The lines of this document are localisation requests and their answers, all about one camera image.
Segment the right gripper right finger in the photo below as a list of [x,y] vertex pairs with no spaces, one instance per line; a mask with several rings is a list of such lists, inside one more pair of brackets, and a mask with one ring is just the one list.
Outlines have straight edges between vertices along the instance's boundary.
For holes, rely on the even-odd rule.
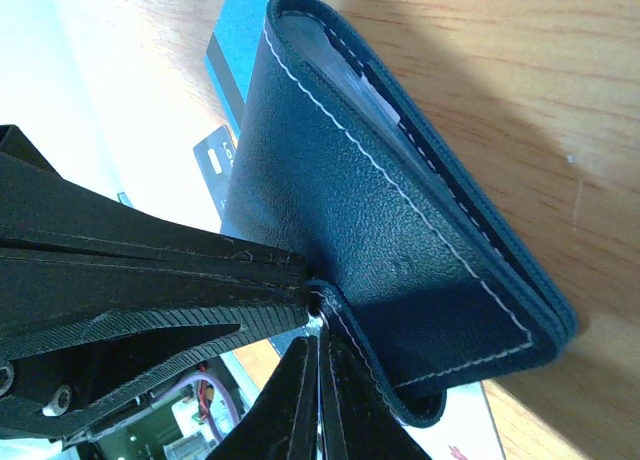
[[319,406],[325,459],[427,459],[391,415],[363,361],[339,339],[319,340]]

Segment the navy blue card holder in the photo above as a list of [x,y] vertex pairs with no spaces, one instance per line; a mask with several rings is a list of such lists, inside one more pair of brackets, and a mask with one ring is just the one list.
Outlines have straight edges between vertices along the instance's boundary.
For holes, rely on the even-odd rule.
[[301,255],[404,423],[554,361],[574,309],[380,58],[320,0],[269,0],[223,231]]

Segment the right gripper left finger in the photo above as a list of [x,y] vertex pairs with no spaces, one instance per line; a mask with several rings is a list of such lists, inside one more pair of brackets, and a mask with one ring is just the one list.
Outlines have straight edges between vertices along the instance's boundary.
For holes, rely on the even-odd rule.
[[317,383],[317,339],[299,337],[290,344],[249,412],[208,458],[314,459]]

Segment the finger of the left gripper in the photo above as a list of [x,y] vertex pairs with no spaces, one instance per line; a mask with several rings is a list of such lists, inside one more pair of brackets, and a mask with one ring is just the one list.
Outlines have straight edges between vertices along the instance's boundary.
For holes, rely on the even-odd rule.
[[65,180],[15,125],[1,128],[1,242],[284,286],[306,278],[297,254],[161,220]]
[[1,263],[5,438],[72,436],[196,364],[307,320],[307,272],[228,275],[94,262]]

